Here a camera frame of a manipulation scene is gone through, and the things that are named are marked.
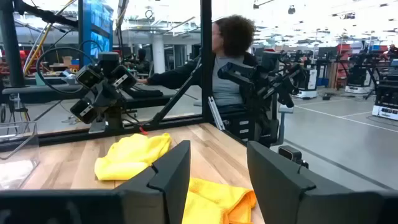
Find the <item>white building column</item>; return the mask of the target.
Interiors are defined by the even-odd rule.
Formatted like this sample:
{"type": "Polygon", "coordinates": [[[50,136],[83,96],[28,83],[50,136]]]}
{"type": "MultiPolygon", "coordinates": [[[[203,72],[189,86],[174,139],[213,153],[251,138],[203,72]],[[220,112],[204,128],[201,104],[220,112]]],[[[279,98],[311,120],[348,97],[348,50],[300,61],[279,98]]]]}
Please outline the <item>white building column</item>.
{"type": "Polygon", "coordinates": [[[154,61],[154,72],[165,72],[164,40],[162,35],[152,36],[152,56],[154,61]]]}

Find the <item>person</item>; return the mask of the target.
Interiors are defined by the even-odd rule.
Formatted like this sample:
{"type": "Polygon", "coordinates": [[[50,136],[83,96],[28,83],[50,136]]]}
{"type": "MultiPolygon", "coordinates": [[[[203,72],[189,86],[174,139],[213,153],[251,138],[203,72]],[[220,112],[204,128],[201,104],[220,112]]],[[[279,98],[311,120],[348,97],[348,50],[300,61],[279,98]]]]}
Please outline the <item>person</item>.
{"type": "MultiPolygon", "coordinates": [[[[255,56],[247,52],[253,42],[255,27],[252,21],[232,15],[215,21],[212,24],[211,77],[212,93],[219,111],[243,108],[248,100],[245,91],[238,84],[218,77],[218,71],[227,63],[255,67],[255,56]]],[[[145,79],[138,79],[145,85],[160,85],[169,89],[183,86],[191,73],[197,68],[201,56],[185,65],[163,73],[155,73],[145,79]]]]}

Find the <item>yellow microfiber towel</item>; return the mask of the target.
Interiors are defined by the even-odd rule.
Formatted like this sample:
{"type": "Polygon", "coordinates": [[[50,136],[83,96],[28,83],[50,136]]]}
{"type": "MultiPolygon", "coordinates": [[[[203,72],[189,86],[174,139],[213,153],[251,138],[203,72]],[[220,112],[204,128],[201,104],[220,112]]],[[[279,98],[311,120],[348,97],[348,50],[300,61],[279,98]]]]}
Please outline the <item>yellow microfiber towel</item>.
{"type": "Polygon", "coordinates": [[[167,153],[171,142],[168,133],[150,138],[141,134],[123,137],[111,145],[107,155],[97,158],[95,175],[98,180],[129,180],[167,153]]]}

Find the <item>orange microfiber towel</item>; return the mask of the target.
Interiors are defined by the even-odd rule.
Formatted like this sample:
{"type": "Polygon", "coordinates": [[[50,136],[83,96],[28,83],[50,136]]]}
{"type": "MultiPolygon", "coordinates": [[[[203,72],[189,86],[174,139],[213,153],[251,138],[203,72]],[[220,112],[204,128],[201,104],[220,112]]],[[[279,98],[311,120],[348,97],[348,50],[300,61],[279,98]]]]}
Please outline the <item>orange microfiber towel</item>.
{"type": "Polygon", "coordinates": [[[252,189],[190,178],[182,224],[253,224],[252,189]]]}

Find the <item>white-based robot cart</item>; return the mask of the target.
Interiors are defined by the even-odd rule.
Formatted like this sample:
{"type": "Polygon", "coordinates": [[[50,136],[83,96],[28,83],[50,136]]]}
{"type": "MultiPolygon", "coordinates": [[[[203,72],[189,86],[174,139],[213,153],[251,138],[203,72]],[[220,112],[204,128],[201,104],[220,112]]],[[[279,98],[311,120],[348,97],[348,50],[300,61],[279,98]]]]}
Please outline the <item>white-based robot cart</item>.
{"type": "Polygon", "coordinates": [[[379,74],[372,115],[398,121],[398,59],[379,74]]]}
{"type": "Polygon", "coordinates": [[[371,89],[371,76],[363,63],[366,54],[354,54],[349,58],[353,66],[348,70],[345,92],[354,94],[369,93],[371,89]]]}
{"type": "Polygon", "coordinates": [[[317,70],[312,68],[304,68],[305,81],[299,85],[299,92],[295,97],[302,99],[316,98],[317,92],[317,70]]]}

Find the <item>blue display screen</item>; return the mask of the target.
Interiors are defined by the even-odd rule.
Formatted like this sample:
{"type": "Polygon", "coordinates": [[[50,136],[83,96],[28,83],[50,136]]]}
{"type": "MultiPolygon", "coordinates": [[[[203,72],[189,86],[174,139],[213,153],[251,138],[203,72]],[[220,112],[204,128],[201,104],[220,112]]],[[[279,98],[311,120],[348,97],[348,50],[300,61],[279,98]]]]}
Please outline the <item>blue display screen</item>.
{"type": "Polygon", "coordinates": [[[113,12],[104,0],[78,0],[78,48],[91,58],[113,50],[113,12]]]}

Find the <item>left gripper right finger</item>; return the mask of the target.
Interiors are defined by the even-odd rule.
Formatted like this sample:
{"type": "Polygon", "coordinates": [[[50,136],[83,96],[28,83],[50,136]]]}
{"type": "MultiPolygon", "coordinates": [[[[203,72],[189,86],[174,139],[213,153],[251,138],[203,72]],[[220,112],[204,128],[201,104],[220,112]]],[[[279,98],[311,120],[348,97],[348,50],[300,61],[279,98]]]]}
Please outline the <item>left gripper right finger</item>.
{"type": "Polygon", "coordinates": [[[247,161],[266,224],[398,224],[398,190],[348,189],[256,141],[247,161]]]}

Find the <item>clear plastic bin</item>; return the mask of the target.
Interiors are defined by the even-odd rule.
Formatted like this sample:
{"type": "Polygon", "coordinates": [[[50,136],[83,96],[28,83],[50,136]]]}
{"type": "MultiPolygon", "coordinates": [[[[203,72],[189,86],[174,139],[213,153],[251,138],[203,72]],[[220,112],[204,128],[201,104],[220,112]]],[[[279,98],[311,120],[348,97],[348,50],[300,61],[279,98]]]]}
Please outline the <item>clear plastic bin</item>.
{"type": "Polygon", "coordinates": [[[21,188],[39,163],[37,123],[0,124],[0,190],[21,188]]]}

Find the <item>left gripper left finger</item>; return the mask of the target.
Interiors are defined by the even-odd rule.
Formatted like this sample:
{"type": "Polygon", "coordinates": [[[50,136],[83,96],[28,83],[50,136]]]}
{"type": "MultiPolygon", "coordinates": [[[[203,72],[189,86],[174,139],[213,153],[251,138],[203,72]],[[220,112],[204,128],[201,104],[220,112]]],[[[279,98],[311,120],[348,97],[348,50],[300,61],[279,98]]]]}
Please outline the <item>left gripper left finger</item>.
{"type": "Polygon", "coordinates": [[[189,180],[184,140],[112,190],[2,191],[0,224],[181,224],[189,180]]]}

